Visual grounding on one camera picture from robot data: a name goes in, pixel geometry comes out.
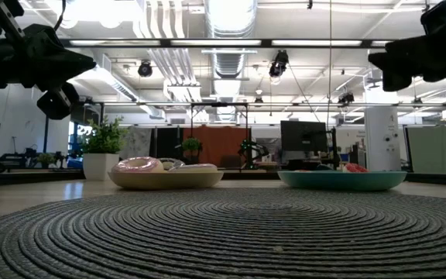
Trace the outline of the white square column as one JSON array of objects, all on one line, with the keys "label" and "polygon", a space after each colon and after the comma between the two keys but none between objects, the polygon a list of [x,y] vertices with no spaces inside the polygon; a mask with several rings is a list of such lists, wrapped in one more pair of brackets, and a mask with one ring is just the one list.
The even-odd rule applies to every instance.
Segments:
[{"label": "white square column", "polygon": [[365,110],[365,138],[369,171],[399,171],[400,132],[395,107]]}]

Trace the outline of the grey room partition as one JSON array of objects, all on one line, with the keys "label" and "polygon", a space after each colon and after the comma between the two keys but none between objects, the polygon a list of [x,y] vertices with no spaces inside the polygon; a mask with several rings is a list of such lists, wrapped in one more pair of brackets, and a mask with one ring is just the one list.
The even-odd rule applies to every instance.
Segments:
[{"label": "grey room partition", "polygon": [[446,126],[406,127],[408,159],[418,174],[446,174]]}]

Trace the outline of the small green desk plant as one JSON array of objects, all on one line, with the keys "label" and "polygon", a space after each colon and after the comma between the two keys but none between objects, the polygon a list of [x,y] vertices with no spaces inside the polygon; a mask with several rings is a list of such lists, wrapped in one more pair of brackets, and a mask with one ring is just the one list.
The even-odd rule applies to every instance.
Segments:
[{"label": "small green desk plant", "polygon": [[41,153],[36,160],[41,164],[42,168],[48,168],[57,161],[55,155],[52,153]]}]

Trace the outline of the green plant in white pot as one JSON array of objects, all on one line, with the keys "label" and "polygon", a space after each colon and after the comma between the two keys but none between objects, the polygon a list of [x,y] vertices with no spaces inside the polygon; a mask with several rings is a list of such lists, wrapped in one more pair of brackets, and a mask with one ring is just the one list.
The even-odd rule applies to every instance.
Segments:
[{"label": "green plant in white pot", "polygon": [[91,131],[82,136],[83,172],[88,180],[109,180],[108,172],[119,162],[127,130],[120,126],[123,117],[99,124],[89,121]]}]

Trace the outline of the black computer monitor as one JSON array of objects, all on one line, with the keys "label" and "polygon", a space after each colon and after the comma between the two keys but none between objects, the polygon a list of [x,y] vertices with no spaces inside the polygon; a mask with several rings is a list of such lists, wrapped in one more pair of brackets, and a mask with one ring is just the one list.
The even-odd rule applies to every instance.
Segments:
[{"label": "black computer monitor", "polygon": [[328,151],[324,122],[281,121],[280,133],[283,160],[305,160],[310,152]]}]

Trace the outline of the round teal plate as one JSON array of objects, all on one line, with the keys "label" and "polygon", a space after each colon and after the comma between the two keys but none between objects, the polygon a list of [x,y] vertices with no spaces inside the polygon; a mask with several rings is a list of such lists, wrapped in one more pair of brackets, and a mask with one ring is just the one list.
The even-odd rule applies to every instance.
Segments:
[{"label": "round teal plate", "polygon": [[404,171],[373,171],[364,173],[338,170],[278,172],[281,181],[292,188],[333,191],[387,191],[401,184]]}]

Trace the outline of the small plant in dark pot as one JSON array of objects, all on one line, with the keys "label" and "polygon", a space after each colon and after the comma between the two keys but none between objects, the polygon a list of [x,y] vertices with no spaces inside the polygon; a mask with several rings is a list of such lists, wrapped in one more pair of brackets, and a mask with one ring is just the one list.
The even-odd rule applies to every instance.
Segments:
[{"label": "small plant in dark pot", "polygon": [[188,164],[198,164],[202,150],[201,141],[194,137],[188,137],[182,142],[183,155]]}]

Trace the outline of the round cream plate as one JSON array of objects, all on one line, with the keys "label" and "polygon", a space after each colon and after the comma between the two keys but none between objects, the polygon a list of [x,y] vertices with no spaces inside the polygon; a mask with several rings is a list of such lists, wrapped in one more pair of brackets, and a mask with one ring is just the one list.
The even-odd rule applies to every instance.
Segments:
[{"label": "round cream plate", "polygon": [[223,172],[187,173],[123,173],[110,172],[108,176],[119,187],[129,190],[171,190],[211,188],[222,178]]}]

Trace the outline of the orange room partition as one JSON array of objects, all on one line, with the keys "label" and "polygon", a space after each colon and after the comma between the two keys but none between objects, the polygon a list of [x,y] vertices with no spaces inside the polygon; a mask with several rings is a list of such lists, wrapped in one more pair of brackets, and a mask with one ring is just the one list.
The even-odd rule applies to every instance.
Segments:
[{"label": "orange room partition", "polygon": [[184,129],[184,139],[194,137],[202,145],[198,155],[199,164],[213,164],[217,167],[235,168],[243,164],[238,154],[246,139],[246,129],[234,126],[199,126]]}]

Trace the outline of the round grey woven placemat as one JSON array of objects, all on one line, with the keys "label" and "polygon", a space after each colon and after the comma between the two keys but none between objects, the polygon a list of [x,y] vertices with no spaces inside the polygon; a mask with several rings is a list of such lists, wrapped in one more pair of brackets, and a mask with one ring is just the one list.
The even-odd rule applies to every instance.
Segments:
[{"label": "round grey woven placemat", "polygon": [[441,279],[446,198],[127,192],[0,217],[0,279]]}]

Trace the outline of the black overhead frame bar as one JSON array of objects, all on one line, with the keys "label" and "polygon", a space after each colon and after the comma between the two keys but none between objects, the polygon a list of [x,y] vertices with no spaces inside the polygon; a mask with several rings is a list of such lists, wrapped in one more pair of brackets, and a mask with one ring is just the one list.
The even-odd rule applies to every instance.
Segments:
[{"label": "black overhead frame bar", "polygon": [[67,48],[334,48],[380,49],[390,40],[60,39]]}]

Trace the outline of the silver ventilation duct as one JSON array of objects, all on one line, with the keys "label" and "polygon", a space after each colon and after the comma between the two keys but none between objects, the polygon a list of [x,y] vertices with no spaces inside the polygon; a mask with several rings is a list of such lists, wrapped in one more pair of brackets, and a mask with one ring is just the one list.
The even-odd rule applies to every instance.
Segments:
[{"label": "silver ventilation duct", "polygon": [[[255,36],[258,0],[204,0],[207,36],[212,39],[249,39]],[[235,102],[247,56],[241,49],[215,49],[211,55],[213,91],[219,102]]]}]

